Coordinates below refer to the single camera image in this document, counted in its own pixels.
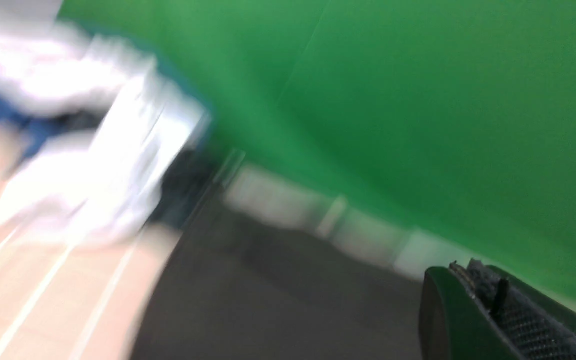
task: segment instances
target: black object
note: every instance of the black object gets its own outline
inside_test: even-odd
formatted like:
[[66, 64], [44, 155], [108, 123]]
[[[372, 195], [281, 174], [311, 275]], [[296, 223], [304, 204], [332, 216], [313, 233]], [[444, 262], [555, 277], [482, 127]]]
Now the black object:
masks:
[[148, 223], [163, 223], [183, 230], [203, 194], [212, 184], [217, 164], [204, 153], [183, 150], [173, 160], [162, 178], [161, 200]]
[[421, 358], [421, 283], [220, 198], [213, 187], [174, 249], [132, 360]]
[[97, 116], [90, 112], [81, 111], [59, 116], [55, 120], [64, 127], [65, 132], [80, 132], [82, 130], [98, 129], [105, 117], [105, 114]]
[[576, 360], [576, 313], [493, 266], [426, 271], [425, 360]]

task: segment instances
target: green wall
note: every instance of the green wall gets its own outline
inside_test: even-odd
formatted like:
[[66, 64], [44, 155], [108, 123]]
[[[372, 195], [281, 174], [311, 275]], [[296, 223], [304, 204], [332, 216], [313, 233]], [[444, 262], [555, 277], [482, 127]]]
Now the green wall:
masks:
[[576, 0], [66, 0], [157, 46], [214, 141], [576, 299]]

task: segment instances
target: black mesh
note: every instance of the black mesh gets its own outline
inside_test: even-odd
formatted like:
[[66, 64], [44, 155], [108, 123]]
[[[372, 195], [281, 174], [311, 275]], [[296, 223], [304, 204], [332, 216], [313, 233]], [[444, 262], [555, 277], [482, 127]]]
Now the black mesh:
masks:
[[473, 260], [467, 283], [507, 341], [526, 360], [576, 360], [576, 335], [496, 272]]

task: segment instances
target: white cloth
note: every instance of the white cloth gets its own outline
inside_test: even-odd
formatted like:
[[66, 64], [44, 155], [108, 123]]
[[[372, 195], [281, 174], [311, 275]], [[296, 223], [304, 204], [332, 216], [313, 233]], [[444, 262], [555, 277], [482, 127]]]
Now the white cloth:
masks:
[[[110, 110], [96, 132], [50, 139], [18, 170], [0, 198], [0, 226], [21, 220], [31, 240], [100, 246], [146, 223], [167, 168], [206, 128], [206, 109], [125, 40], [63, 34], [0, 36], [3, 96], [41, 116]], [[21, 63], [7, 59], [15, 54]]]
[[[136, 80], [123, 89], [98, 132], [51, 139], [23, 166], [0, 198], [0, 226], [30, 219], [30, 228], [42, 233], [36, 239], [76, 239], [87, 246], [135, 234], [160, 201], [165, 171], [203, 116], [203, 107], [182, 98], [170, 82], [143, 86]], [[164, 100], [162, 106], [153, 97]]]
[[35, 117], [107, 110], [156, 59], [120, 38], [85, 36], [74, 25], [0, 22], [0, 96]]

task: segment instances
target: blue fabric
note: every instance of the blue fabric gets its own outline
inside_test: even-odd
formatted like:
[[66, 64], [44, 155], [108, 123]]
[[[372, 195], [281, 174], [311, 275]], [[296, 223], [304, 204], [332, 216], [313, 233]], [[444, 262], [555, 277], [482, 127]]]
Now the blue fabric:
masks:
[[19, 163], [37, 155], [48, 139], [65, 131], [65, 126], [62, 123], [26, 116], [2, 98], [0, 98], [0, 122], [8, 123], [23, 135], [30, 137], [30, 146], [23, 151]]

